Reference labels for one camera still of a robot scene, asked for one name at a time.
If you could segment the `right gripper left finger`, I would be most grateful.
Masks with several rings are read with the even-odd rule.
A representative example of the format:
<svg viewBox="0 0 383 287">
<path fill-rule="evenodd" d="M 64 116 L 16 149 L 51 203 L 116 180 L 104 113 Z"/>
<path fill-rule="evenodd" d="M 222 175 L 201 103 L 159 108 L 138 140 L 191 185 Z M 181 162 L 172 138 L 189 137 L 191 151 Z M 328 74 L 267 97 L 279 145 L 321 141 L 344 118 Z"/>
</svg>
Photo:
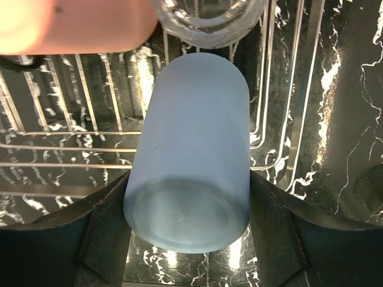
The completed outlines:
<svg viewBox="0 0 383 287">
<path fill-rule="evenodd" d="M 1 286 L 121 286 L 129 174 L 28 224 L 1 227 Z"/>
</svg>

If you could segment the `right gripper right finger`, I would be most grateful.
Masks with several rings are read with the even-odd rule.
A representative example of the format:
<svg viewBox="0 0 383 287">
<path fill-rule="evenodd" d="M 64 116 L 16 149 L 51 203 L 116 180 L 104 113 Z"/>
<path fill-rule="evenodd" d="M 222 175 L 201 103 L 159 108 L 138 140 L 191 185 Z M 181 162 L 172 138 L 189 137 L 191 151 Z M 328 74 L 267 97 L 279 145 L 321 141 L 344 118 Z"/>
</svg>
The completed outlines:
<svg viewBox="0 0 383 287">
<path fill-rule="evenodd" d="M 250 173 L 263 286 L 382 286 L 382 227 L 320 209 Z"/>
</svg>

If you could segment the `blue plastic cup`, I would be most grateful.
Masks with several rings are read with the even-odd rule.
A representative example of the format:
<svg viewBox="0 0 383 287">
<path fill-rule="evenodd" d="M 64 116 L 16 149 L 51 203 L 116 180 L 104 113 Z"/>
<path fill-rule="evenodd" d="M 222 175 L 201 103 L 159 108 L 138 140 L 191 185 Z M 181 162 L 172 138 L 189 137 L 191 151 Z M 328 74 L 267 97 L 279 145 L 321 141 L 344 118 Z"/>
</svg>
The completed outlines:
<svg viewBox="0 0 383 287">
<path fill-rule="evenodd" d="M 223 249 L 250 215 L 249 89 L 239 69 L 191 53 L 155 80 L 123 200 L 131 229 L 186 254 Z"/>
</svg>

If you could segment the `pink plastic cup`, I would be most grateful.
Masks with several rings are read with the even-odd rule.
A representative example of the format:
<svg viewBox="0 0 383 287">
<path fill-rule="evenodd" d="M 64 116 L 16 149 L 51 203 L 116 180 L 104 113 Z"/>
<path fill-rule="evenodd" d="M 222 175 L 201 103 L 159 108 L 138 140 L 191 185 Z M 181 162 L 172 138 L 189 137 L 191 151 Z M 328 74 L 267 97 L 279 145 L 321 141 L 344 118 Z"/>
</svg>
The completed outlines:
<svg viewBox="0 0 383 287">
<path fill-rule="evenodd" d="M 130 51 L 157 23 L 151 1 L 1 1 L 1 54 Z"/>
</svg>

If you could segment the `clear faceted glass tumbler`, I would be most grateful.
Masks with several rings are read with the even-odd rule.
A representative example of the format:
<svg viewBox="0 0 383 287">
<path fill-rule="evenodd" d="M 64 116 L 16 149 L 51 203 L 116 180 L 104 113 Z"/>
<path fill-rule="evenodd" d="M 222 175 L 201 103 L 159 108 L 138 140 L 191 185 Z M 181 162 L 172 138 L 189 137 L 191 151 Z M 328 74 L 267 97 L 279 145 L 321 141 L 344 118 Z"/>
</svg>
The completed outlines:
<svg viewBox="0 0 383 287">
<path fill-rule="evenodd" d="M 166 33 L 202 49 L 229 46 L 259 22 L 266 1 L 152 1 Z"/>
</svg>

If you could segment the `orange cup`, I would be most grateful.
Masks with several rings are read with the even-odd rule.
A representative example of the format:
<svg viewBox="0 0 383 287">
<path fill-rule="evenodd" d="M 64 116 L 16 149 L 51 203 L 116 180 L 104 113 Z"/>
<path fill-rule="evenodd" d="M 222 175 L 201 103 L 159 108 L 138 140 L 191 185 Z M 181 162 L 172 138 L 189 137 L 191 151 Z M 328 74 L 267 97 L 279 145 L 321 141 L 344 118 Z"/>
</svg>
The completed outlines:
<svg viewBox="0 0 383 287">
<path fill-rule="evenodd" d="M 5 56 L 0 57 L 1 60 L 1 67 L 11 71 L 11 72 L 30 72 L 36 69 L 39 69 L 39 67 L 44 63 L 44 56 L 42 55 L 34 55 L 32 57 L 32 63 L 28 65 L 19 64 L 16 62 L 13 62 L 12 60 L 6 58 Z"/>
</svg>

